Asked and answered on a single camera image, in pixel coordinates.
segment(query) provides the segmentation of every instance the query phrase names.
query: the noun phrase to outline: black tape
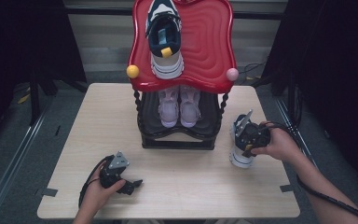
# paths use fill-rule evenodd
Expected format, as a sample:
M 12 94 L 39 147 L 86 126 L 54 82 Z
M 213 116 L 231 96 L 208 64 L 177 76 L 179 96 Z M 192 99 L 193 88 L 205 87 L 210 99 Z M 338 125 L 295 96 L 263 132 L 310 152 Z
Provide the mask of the black tape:
M 293 187 L 291 185 L 282 185 L 280 186 L 280 189 L 282 193 L 293 191 Z
M 34 195 L 39 196 L 39 197 L 43 197 L 43 196 L 50 196 L 50 197 L 55 197 L 57 194 L 58 190 L 57 189 L 38 189 Z

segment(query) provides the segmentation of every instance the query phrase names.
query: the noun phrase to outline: pink ball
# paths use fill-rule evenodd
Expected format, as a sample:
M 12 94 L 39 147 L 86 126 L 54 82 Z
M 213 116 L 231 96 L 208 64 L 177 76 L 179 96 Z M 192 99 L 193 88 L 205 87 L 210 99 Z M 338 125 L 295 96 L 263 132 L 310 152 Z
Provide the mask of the pink ball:
M 228 80 L 230 80 L 230 81 L 237 80 L 239 75 L 240 75 L 240 73 L 238 72 L 238 70 L 236 68 L 230 68 L 226 72 L 226 76 L 227 76 Z

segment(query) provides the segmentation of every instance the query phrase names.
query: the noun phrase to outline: black curtain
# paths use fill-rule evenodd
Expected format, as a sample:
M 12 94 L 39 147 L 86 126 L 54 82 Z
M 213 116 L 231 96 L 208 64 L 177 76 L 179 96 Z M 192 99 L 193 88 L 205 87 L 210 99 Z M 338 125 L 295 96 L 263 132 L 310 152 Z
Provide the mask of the black curtain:
M 63 2 L 0 1 L 0 118 L 32 72 L 37 80 L 87 81 L 68 16 L 50 7 Z
M 289 113 L 297 85 L 358 172 L 358 0 L 293 0 L 285 15 L 263 77 L 276 94 L 289 87 Z

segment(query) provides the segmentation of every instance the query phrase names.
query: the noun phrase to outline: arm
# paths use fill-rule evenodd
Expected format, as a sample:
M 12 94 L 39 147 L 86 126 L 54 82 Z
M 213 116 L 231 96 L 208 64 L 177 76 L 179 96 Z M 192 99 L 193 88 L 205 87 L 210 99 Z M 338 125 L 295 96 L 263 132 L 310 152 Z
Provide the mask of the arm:
M 356 205 L 329 180 L 327 180 L 299 150 L 291 136 L 281 129 L 270 129 L 271 141 L 267 147 L 254 148 L 254 154 L 267 154 L 272 158 L 287 161 L 295 169 L 302 182 L 311 189 L 335 198 L 354 208 Z M 320 223 L 358 223 L 358 217 L 346 210 L 308 194 L 310 203 Z
M 73 222 L 74 224 L 91 223 L 95 214 L 97 214 L 97 212 L 107 203 L 109 197 L 121 189 L 126 183 L 126 181 L 122 179 L 108 189 L 102 187 L 100 184 L 99 176 L 103 165 L 104 163 L 102 163 L 92 175 L 83 202 L 80 205 L 80 208 Z

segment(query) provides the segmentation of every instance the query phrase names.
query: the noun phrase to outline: human hand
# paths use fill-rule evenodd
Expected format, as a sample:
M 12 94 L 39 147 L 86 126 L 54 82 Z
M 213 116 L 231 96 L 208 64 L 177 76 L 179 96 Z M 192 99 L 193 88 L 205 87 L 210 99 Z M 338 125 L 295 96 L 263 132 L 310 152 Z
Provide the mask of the human hand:
M 264 121 L 261 124 L 266 124 L 267 127 L 272 127 L 274 124 Z M 272 158 L 280 161 L 287 161 L 293 163 L 296 157 L 302 155 L 296 142 L 289 133 L 280 128 L 269 128 L 271 139 L 266 147 L 258 147 L 252 149 L 255 155 L 266 154 Z
M 105 163 L 106 161 L 101 163 L 91 176 L 89 186 L 84 195 L 83 202 L 80 205 L 80 209 L 77 212 L 74 223 L 90 223 L 95 214 L 106 205 L 109 197 L 126 184 L 126 180 L 121 179 L 110 188 L 105 189 L 99 180 L 101 169 Z

